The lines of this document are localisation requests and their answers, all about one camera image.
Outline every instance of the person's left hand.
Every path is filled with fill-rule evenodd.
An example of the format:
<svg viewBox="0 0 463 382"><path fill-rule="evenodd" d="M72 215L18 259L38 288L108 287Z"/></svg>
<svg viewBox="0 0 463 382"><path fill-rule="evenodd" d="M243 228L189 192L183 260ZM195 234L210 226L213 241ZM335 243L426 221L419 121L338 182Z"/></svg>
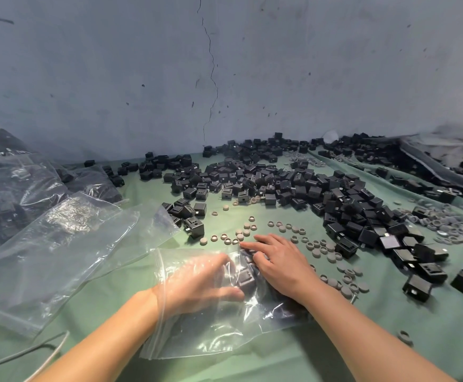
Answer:
<svg viewBox="0 0 463 382"><path fill-rule="evenodd" d="M157 296L158 308L164 307L164 319L199 311L220 299L243 301L244 293L240 288L219 287L226 263L233 265L224 253L199 256L178 269L164 283L156 285L153 292Z"/></svg>

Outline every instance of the wire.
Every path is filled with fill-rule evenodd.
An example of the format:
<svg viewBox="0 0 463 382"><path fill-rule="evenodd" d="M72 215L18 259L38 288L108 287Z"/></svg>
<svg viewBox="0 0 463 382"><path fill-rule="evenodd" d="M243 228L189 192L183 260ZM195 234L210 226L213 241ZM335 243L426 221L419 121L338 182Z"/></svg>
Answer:
<svg viewBox="0 0 463 382"><path fill-rule="evenodd" d="M69 331L64 331L58 335L55 335L54 337L52 338L49 338L47 340L45 340L44 342L40 343L40 344L36 344L35 346L31 346L31 347L28 347L28 348L25 348L24 350L22 351L19 351L15 354L12 354L12 355L9 355L8 357L5 357L5 358L2 358L0 359L0 365L3 365L4 363L7 363L7 362L10 362L10 361L13 361L14 359L18 359L28 353L32 353L36 350L38 350L39 348L41 347L44 347L46 346L46 344L52 340L55 340L59 337L61 337L62 335L65 335L61 341L61 343L58 345L58 347L53 351L53 353L49 356L48 359L46 359L46 361L37 369L37 371L31 376L29 377L28 379L25 380L25 382L28 382L28 381L31 381L34 377L36 377L42 370L44 370L44 367L51 361L51 359L53 359L53 357L60 351L60 349L62 348L63 344L65 343L65 341L67 340L67 338L69 337Z"/></svg>

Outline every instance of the green fabric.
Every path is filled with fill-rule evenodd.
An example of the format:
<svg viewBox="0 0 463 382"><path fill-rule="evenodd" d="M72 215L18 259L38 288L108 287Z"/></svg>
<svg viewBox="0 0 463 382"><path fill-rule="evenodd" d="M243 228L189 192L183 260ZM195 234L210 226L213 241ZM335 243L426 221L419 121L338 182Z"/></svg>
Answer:
<svg viewBox="0 0 463 382"><path fill-rule="evenodd" d="M222 155L212 158L193 156L202 169L207 164L218 162ZM408 198L422 198L404 189L393 186L387 181L371 176L346 164L325 160L329 166L315 168L316 173L331 175L334 169L355 173L367 182L367 188L384 200L389 206L397 208L393 201L400 201L401 208L411 209ZM287 157L280 157L277 165L286 167ZM138 173L125 177L126 185L121 192L130 199L126 206L133 206L146 200L173 202L180 196L170 191L170 185L163 180L142 182ZM233 206L231 201L222 200L220 194L211 193L206 201L208 215L203 220L205 237L228 233L242 228L248 222L249 215L256 218L258 233L276 232L267 222L272 220L291 223L305 228L310 240L326 238L321 218L309 209L295 211L291 207L268 209L263 204ZM222 210L229 205L229 211ZM212 211L219 212L211 216ZM432 243L435 232L420 228L426 236L426 242ZM191 241L185 232L162 245L162 248L192 246L201 248L198 242ZM206 248L216 250L225 245L222 240L210 242ZM336 264L329 263L325 256L315 259L299 244L300 250L316 266L318 274L337 279L342 274ZM451 252L445 271L452 279L463 268L463 245L445 246ZM364 276L360 281L368 283L370 292L361 294L355 306L363 313L395 334L399 330L407 331L414 342L414 349L436 366L453 377L463 380L463 294L448 284L434 288L431 299L425 304L417 303L405 296L401 290L406 281L402 274L378 250L359 250L351 260L360 265ZM63 353L81 341L113 314L135 292L153 285L154 263L146 256L126 267L88 282L61 309L58 316L37 338L36 343L63 330L70 330L69 340L63 347ZM14 338L10 333L0 332L0 348L14 348ZM43 349L23 359L0 366L0 380L22 380L29 376L50 353ZM185 359L164 359L146 361L137 356L131 360L119 378L120 381L286 381L286 380L353 380L335 347L328 340L317 323L302 327L261 335L239 349L218 355Z"/></svg>

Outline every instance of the gray wall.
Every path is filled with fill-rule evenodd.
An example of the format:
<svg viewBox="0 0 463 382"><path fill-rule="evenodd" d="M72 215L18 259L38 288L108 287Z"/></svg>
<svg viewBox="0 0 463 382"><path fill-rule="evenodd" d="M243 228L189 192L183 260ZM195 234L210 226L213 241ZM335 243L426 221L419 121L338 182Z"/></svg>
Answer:
<svg viewBox="0 0 463 382"><path fill-rule="evenodd" d="M463 0L0 0L0 18L0 127L56 159L463 121Z"/></svg>

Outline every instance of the green tablecloth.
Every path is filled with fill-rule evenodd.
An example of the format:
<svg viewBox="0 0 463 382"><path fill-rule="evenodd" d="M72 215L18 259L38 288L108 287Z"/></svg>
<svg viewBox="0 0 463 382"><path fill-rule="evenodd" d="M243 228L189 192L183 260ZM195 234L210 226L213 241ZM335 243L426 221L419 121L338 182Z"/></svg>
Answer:
<svg viewBox="0 0 463 382"><path fill-rule="evenodd" d="M202 169L207 164L218 162L222 155L212 158L193 156ZM401 208L413 208L408 198L422 198L404 189L389 184L361 172L343 163L324 159L329 166L315 168L317 173L331 175L334 169L355 173L367 182L367 188L384 202L397 208L393 201L400 201ZM286 167L287 157L280 157L277 165ZM121 188L128 199L126 206L133 206L147 200L173 202L180 196L170 191L170 185L163 180L142 182L138 173L130 173L125 177L126 185ZM258 233L275 232L277 228L269 228L267 222L280 220L307 230L310 240L325 238L321 218L309 209L295 211L291 207L268 209L263 204L232 206L231 201L222 200L220 194L211 193L206 201L208 215L203 220L205 236L228 233L233 235L236 228L241 228L254 215L258 225ZM224 212L223 205L230 210ZM211 216L216 210L219 215ZM421 227L426 242L433 242L435 232ZM167 241L162 248L187 247L201 248L198 242L192 242L185 232ZM211 250L224 247L221 240L210 242L206 248ZM300 244L301 251L309 262L316 266L319 274L341 279L335 264L329 263L325 256L315 259ZM458 270L463 268L463 245L445 246L451 251L445 271L452 279ZM360 265L364 276L361 281L368 283L371 291L360 295L355 306L391 333L399 330L407 331L413 341L414 349L435 365L453 377L463 380L463 294L448 284L434 288L432 297L425 304L417 303L405 296L401 290L406 281L403 275L378 250L359 250L350 260ZM81 341L105 319L113 314L131 295L141 289L153 285L152 258L146 256L130 265L85 284L61 309L55 319L48 325L36 342L49 338L63 330L70 330L69 340L63 352ZM14 338L8 333L0 333L0 347L13 348ZM22 380L30 375L48 356L50 350L43 349L18 361L0 366L0 380ZM165 359L147 361L135 356L126 367L120 381L204 381L204 380L353 380L335 347L328 340L317 323L284 331L263 334L236 351L205 357L185 359Z"/></svg>

